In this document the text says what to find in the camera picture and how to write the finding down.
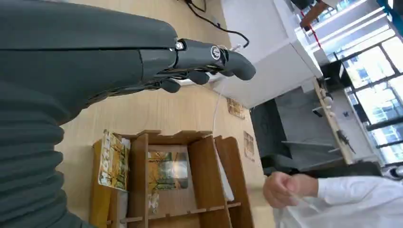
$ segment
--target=wooden organizer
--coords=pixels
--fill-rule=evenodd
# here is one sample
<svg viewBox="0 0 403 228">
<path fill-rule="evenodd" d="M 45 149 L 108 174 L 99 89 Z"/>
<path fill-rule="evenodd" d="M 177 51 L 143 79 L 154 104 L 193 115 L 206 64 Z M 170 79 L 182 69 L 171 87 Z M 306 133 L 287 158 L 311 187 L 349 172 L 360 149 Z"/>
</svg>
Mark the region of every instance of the wooden organizer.
<svg viewBox="0 0 403 228">
<path fill-rule="evenodd" d="M 94 144 L 94 169 L 90 223 L 100 228 L 252 228 L 240 153 L 235 138 L 215 138 L 235 200 L 226 202 L 211 132 L 181 131 L 172 136 L 161 131 L 120 135 L 129 139 L 129 199 L 126 218 L 118 218 L 118 190 L 97 183 L 101 140 Z M 148 152 L 183 152 L 188 156 L 189 185 L 181 190 L 159 191 L 155 214 L 148 210 Z"/>
</svg>

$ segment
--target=wooden desk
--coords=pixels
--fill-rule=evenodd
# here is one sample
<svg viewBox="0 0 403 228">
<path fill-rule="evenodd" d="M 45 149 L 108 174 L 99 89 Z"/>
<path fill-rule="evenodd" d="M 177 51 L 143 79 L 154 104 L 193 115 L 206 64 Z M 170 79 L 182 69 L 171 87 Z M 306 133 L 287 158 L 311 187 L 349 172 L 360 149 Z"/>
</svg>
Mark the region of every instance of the wooden desk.
<svg viewBox="0 0 403 228">
<path fill-rule="evenodd" d="M 345 163 L 346 164 L 354 163 L 353 155 L 352 155 L 353 152 L 352 152 L 351 148 L 344 142 L 340 141 L 340 139 L 337 136 L 337 131 L 341 130 L 340 126 L 337 123 L 337 119 L 330 114 L 331 110 L 326 108 L 326 104 L 325 104 L 325 101 L 323 100 L 323 96 L 321 93 L 321 88 L 320 88 L 319 83 L 317 82 L 316 78 L 313 79 L 313 84 L 315 87 L 316 95 L 319 98 L 320 105 L 323 108 L 323 112 L 325 113 L 326 119 L 329 122 L 330 128 L 332 129 L 333 136 L 335 138 L 335 141 L 336 141 L 338 147 L 340 148 L 340 151 L 341 151 L 341 154 L 343 155 Z"/>
<path fill-rule="evenodd" d="M 77 3 L 129 12 L 165 20 L 173 25 L 178 35 L 215 44 L 230 46 L 226 33 L 196 18 L 187 6 L 177 0 L 74 0 Z M 208 12 L 221 25 L 225 21 L 219 0 L 208 1 Z M 83 110 L 73 121 L 63 125 L 65 138 L 56 146 L 63 152 L 64 160 L 58 170 L 65 175 L 63 189 L 68 195 L 67 205 L 71 212 L 88 220 L 93 153 L 92 144 L 102 137 L 104 129 L 125 134 L 136 134 L 144 129 L 161 129 L 163 134 L 180 130 L 211 131 L 214 108 L 218 95 L 211 90 L 191 85 L 178 93 L 163 90 L 143 91 L 133 95 L 111 97 Z M 248 110 L 245 120 L 228 113 L 226 99 L 220 99 L 214 135 L 237 139 L 241 151 L 244 148 L 243 131 L 255 138 Z M 263 198 L 264 182 L 256 140 L 254 162 L 241 152 L 242 166 L 248 186 L 252 215 L 257 228 L 275 227 L 272 208 Z"/>
</svg>

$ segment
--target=wire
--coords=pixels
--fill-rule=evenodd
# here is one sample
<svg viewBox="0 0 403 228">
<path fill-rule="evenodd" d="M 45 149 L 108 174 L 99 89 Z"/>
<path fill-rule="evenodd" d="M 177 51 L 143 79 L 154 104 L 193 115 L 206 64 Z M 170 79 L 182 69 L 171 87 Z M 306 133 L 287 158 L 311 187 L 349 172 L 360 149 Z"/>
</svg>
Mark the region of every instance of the wire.
<svg viewBox="0 0 403 228">
<path fill-rule="evenodd" d="M 203 13 L 207 12 L 206 0 L 203 1 L 203 3 L 204 3 L 204 9 L 201 9 L 201 8 L 197 7 L 192 1 L 186 1 L 186 2 L 189 2 L 189 3 L 192 4 L 196 9 L 200 10 L 200 11 L 203 12 Z"/>
<path fill-rule="evenodd" d="M 228 33 L 233 33 L 233 34 L 237 34 L 237 35 L 241 36 L 242 38 L 244 38 L 244 39 L 246 40 L 246 44 L 243 45 L 243 48 L 246 48 L 246 47 L 249 45 L 249 39 L 248 39 L 245 35 L 243 35 L 242 33 L 236 32 L 236 31 L 227 30 L 227 29 L 224 29 L 224 28 L 221 28 L 221 26 L 216 25 L 214 22 L 210 21 L 209 19 L 204 18 L 204 17 L 200 16 L 199 14 L 197 14 L 196 11 L 194 11 L 193 7 L 191 6 L 191 4 L 190 4 L 189 2 L 186 2 L 186 4 L 188 5 L 189 9 L 190 9 L 190 10 L 195 14 L 195 16 L 197 16 L 198 18 L 200 18 L 200 19 L 202 19 L 202 20 L 204 20 L 204 21 L 210 23 L 211 25 L 213 25 L 214 27 L 218 28 L 218 29 L 221 30 L 221 31 L 228 32 Z"/>
<path fill-rule="evenodd" d="M 217 117 L 217 109 L 218 109 L 218 106 L 219 106 L 219 104 L 220 104 L 220 100 L 221 100 L 222 93 L 224 92 L 224 88 L 225 88 L 225 84 L 226 84 L 227 78 L 228 78 L 228 77 L 225 77 L 225 78 L 222 80 L 222 87 L 221 87 L 221 90 L 220 90 L 220 93 L 219 93 L 219 95 L 218 95 L 218 99 L 217 99 L 217 102 L 216 102 L 215 108 L 214 108 L 213 126 L 212 126 L 212 129 L 211 129 L 211 132 L 213 133 L 213 135 L 214 135 L 214 130 L 215 130 L 215 119 L 216 119 L 216 117 Z"/>
</svg>

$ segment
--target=white furniture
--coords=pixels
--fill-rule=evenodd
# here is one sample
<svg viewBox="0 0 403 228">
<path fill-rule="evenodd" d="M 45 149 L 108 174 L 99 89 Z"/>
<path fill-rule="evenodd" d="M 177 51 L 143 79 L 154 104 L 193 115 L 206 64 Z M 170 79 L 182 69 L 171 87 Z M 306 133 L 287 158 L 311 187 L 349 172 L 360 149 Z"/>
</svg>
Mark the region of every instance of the white furniture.
<svg viewBox="0 0 403 228">
<path fill-rule="evenodd" d="M 299 20 L 285 1 L 222 0 L 227 27 L 250 39 L 240 53 L 257 73 L 250 81 L 217 81 L 212 85 L 215 91 L 252 108 L 322 76 L 314 56 L 305 50 L 308 43 Z M 230 34 L 230 39 L 232 46 L 244 43 L 238 35 Z"/>
</svg>

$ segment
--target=red cable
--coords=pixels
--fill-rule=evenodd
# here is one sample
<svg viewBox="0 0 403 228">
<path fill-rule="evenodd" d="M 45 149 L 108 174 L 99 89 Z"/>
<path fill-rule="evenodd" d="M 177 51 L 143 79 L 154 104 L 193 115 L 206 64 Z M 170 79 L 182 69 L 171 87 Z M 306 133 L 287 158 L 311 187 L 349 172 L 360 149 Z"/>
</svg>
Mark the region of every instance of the red cable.
<svg viewBox="0 0 403 228">
<path fill-rule="evenodd" d="M 317 35 L 316 35 L 315 31 L 313 30 L 311 24 L 309 24 L 309 28 L 311 29 L 312 34 L 314 34 L 315 40 L 316 40 L 316 42 L 317 42 L 317 45 L 319 46 L 319 48 L 322 48 L 322 46 L 321 46 L 320 43 L 319 43 L 319 39 L 317 38 Z"/>
</svg>

